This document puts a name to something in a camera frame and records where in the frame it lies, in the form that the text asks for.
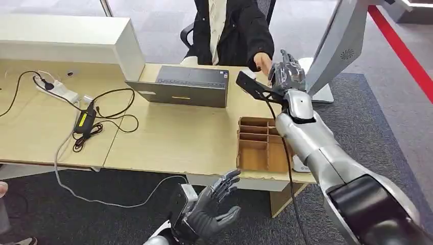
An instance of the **office chair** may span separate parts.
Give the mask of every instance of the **office chair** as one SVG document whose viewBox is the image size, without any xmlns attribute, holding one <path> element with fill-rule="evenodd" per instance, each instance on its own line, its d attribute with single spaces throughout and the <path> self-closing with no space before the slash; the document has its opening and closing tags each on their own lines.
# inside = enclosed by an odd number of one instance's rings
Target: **office chair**
<svg viewBox="0 0 433 245">
<path fill-rule="evenodd" d="M 258 8 L 266 16 L 266 21 L 268 22 L 269 25 L 269 23 L 271 22 L 272 12 L 274 12 L 275 2 L 277 0 L 254 0 L 254 1 L 257 2 Z M 193 29 L 194 29 L 194 22 L 180 32 L 180 40 L 182 40 L 182 42 L 185 43 L 185 45 L 188 48 L 192 47 L 192 44 L 189 44 L 188 42 L 188 35 L 193 31 Z"/>
</svg>

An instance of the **power strip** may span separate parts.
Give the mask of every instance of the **power strip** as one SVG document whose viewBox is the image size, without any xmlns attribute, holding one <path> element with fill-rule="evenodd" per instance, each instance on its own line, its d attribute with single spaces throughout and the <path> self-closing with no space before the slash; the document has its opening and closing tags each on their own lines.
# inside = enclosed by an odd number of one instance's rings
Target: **power strip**
<svg viewBox="0 0 433 245">
<path fill-rule="evenodd" d="M 41 80 L 38 77 L 36 77 L 36 82 L 41 87 L 44 87 L 44 83 L 41 82 Z M 66 86 L 63 83 L 59 82 L 58 80 L 54 80 L 53 85 L 54 85 L 54 88 L 51 89 L 51 90 L 49 90 L 49 91 L 51 93 L 54 93 L 54 94 L 56 94 L 58 96 L 61 96 L 61 97 L 65 98 L 65 99 L 67 99 L 71 103 L 77 102 L 78 99 L 80 98 L 77 93 L 75 93 L 74 91 L 71 91 L 71 90 L 67 89 Z M 61 99 L 59 97 L 56 97 L 56 96 L 48 93 L 45 89 L 42 89 L 42 88 L 40 88 L 38 86 L 36 86 L 36 89 L 39 90 L 39 91 L 41 91 L 41 92 L 44 92 L 44 93 L 46 93 L 46 94 L 48 94 L 48 95 L 50 95 L 52 97 L 55 97 L 55 98 L 57 98 L 57 99 L 59 99 L 61 101 L 64 101 L 63 99 Z"/>
</svg>

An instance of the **white box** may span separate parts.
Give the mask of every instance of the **white box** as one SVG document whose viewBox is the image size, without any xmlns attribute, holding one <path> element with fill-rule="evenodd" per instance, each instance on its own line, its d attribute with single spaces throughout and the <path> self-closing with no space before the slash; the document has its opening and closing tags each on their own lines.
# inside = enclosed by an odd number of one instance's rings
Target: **white box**
<svg viewBox="0 0 433 245">
<path fill-rule="evenodd" d="M 118 64 L 138 81 L 145 66 L 130 18 L 0 15 L 0 59 Z"/>
</svg>

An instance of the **yellow sticker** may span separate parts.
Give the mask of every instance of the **yellow sticker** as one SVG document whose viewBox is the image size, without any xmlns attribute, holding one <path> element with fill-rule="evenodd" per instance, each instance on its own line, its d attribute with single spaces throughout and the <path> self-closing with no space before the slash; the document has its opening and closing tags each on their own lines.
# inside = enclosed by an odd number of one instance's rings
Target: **yellow sticker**
<svg viewBox="0 0 433 245">
<path fill-rule="evenodd" d="M 84 113 L 83 117 L 81 118 L 80 124 L 78 127 L 81 127 L 84 124 L 84 120 L 86 119 L 87 113 Z"/>
</svg>

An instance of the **cardboard organizer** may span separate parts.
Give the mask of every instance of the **cardboard organizer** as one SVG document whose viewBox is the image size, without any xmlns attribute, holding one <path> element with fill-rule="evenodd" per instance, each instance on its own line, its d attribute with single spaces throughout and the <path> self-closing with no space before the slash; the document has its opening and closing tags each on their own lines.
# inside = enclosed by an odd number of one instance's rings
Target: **cardboard organizer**
<svg viewBox="0 0 433 245">
<path fill-rule="evenodd" d="M 237 131 L 237 167 L 242 170 L 288 172 L 282 137 L 270 118 L 241 117 Z M 288 147 L 290 165 L 293 152 Z"/>
</svg>

